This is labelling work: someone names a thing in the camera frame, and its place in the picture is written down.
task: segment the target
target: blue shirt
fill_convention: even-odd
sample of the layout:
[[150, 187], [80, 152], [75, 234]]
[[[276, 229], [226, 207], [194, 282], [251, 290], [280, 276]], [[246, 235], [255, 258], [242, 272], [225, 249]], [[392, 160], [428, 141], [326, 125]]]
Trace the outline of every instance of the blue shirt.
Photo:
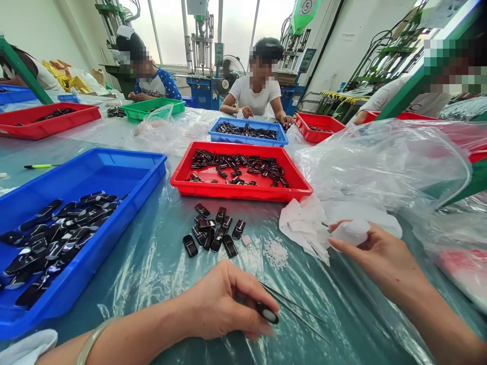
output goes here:
[[135, 93], [145, 93], [155, 97], [167, 97], [169, 99], [183, 100], [174, 79], [166, 70], [159, 68], [152, 80], [137, 79]]

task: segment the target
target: green plastic tray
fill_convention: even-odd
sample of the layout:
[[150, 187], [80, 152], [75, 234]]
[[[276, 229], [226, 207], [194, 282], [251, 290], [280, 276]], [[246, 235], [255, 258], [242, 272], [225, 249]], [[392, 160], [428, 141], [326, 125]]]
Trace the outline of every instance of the green plastic tray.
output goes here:
[[184, 112], [185, 101], [168, 98], [157, 98], [152, 100], [140, 101], [137, 103], [121, 106], [127, 116], [132, 119], [143, 120], [149, 114], [149, 110], [160, 108], [165, 105], [173, 104], [172, 115]]

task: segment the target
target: red plastic tray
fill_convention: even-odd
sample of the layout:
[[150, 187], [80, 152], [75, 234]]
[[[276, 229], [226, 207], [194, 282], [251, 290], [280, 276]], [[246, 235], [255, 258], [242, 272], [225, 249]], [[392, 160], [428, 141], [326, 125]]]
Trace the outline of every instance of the red plastic tray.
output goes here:
[[[380, 114], [380, 112], [367, 112], [367, 116], [365, 117], [364, 124], [365, 123], [370, 123], [377, 118], [377, 116]], [[439, 120], [437, 118], [431, 118], [431, 117], [426, 117], [422, 116], [421, 114], [416, 114], [412, 112], [402, 112], [399, 114], [397, 119], [401, 120]]]
[[[329, 116], [296, 113], [296, 127], [308, 142], [321, 142], [345, 128], [338, 120]], [[313, 131], [310, 127], [326, 129], [332, 133]]]
[[[76, 112], [36, 122], [56, 109], [66, 107], [70, 107]], [[0, 114], [0, 136], [39, 140], [101, 118], [99, 109], [99, 106], [95, 105], [54, 103], [3, 113]]]
[[[277, 163], [284, 168], [284, 177], [288, 181], [290, 189], [282, 187], [271, 188], [271, 178], [249, 174], [247, 169], [244, 168], [241, 169], [243, 174], [240, 178], [245, 181], [255, 181], [257, 186], [226, 184], [226, 180], [215, 171], [215, 166], [208, 166], [206, 169], [191, 169], [191, 158], [194, 156], [195, 149], [208, 150], [217, 154], [260, 155], [263, 158], [275, 157], [277, 158]], [[229, 177], [227, 180], [232, 179], [230, 173], [233, 170], [225, 169], [224, 171]], [[193, 172], [196, 172], [200, 179], [207, 181], [207, 183], [186, 181]], [[218, 184], [211, 184], [210, 181], [213, 179], [218, 180]], [[293, 198], [299, 201], [301, 198], [313, 193], [311, 185], [304, 179], [283, 148], [240, 143], [192, 142], [171, 177], [171, 185], [178, 188], [179, 193], [183, 196], [248, 199], [283, 203], [290, 202]]]

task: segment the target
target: electric fan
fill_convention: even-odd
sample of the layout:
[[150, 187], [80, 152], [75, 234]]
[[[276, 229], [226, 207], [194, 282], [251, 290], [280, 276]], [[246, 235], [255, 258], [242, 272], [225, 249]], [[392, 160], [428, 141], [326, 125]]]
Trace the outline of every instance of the electric fan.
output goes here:
[[220, 100], [225, 100], [228, 92], [238, 78], [245, 76], [244, 67], [240, 59], [231, 55], [223, 55], [213, 66], [213, 91]]

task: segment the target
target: pile of black parts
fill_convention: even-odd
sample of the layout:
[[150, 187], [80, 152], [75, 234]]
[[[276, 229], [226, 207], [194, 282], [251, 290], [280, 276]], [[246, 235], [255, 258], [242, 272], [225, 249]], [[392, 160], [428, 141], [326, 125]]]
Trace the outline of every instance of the pile of black parts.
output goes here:
[[126, 116], [126, 114], [125, 114], [125, 110], [121, 109], [119, 106], [116, 106], [115, 108], [110, 108], [107, 110], [107, 116], [109, 118], [112, 117], [123, 118]]
[[0, 242], [20, 249], [2, 273], [0, 289], [17, 289], [42, 273], [15, 302], [29, 310], [125, 197], [99, 191], [60, 210], [63, 201], [56, 199], [17, 230], [0, 235]]
[[311, 130], [316, 131], [316, 132], [326, 132], [326, 133], [333, 133], [332, 131], [326, 130], [326, 129], [320, 129], [318, 127], [309, 127]]
[[[194, 156], [191, 160], [192, 169], [204, 169], [208, 166], [215, 166], [217, 173], [224, 179], [229, 179], [229, 175], [232, 176], [231, 180], [227, 180], [227, 184], [234, 185], [251, 185], [257, 186], [255, 181], [246, 182], [241, 179], [242, 171], [240, 168], [247, 169], [249, 174], [262, 174], [263, 177], [269, 177], [272, 180], [270, 185], [273, 188], [279, 187], [279, 184], [286, 189], [289, 188], [287, 180], [284, 178], [284, 168], [277, 164], [276, 158], [261, 158], [259, 155], [217, 155], [215, 152], [211, 153], [207, 150], [198, 150], [194, 152]], [[193, 172], [190, 178], [186, 181], [193, 181], [197, 183], [210, 183], [216, 184], [217, 180], [203, 181], [199, 178], [196, 172]]]
[[[237, 256], [237, 249], [233, 243], [232, 237], [240, 239], [245, 228], [245, 222], [243, 220], [238, 220], [233, 229], [232, 237], [230, 237], [228, 232], [233, 218], [226, 215], [227, 208], [220, 207], [214, 220], [208, 219], [210, 217], [210, 212], [202, 204], [196, 205], [195, 209], [199, 212], [199, 215], [194, 219], [196, 225], [191, 231], [193, 232], [196, 241], [203, 246], [203, 249], [206, 251], [211, 249], [212, 252], [218, 252], [223, 243], [229, 258]], [[198, 254], [198, 249], [196, 248], [191, 235], [184, 236], [183, 243], [189, 257], [194, 257]]]
[[76, 110], [74, 110], [73, 108], [56, 109], [51, 114], [48, 114], [45, 117], [37, 119], [36, 122], [41, 122], [41, 121], [46, 120], [46, 119], [52, 119], [52, 118], [60, 117], [60, 116], [63, 116], [63, 115], [69, 114], [69, 113], [74, 113], [75, 111]]
[[235, 134], [241, 135], [245, 137], [254, 137], [254, 138], [265, 138], [265, 139], [272, 139], [277, 140], [276, 131], [272, 131], [265, 128], [250, 128], [249, 124], [246, 123], [245, 127], [237, 127], [229, 122], [221, 122], [215, 132], [217, 133], [226, 133], [226, 134]]

